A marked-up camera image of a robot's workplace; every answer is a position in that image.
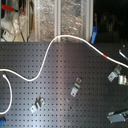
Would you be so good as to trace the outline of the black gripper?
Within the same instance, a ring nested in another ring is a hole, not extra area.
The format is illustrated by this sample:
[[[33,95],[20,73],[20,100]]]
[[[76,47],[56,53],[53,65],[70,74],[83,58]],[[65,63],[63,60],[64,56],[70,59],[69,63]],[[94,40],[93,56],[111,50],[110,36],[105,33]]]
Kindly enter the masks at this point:
[[[126,46],[123,46],[119,50],[119,54],[124,57],[126,60],[128,60],[128,48]],[[119,84],[126,84],[127,83],[127,78],[125,75],[120,75],[118,79]]]

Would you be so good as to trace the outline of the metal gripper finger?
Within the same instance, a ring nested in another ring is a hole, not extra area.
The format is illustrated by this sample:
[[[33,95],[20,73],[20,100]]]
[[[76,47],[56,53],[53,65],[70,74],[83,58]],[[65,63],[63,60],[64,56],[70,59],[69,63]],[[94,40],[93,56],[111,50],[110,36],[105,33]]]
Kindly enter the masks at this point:
[[[110,112],[107,115],[107,118],[111,123],[116,123],[116,122],[123,122],[127,119],[127,115],[124,113],[115,113],[115,112]]]

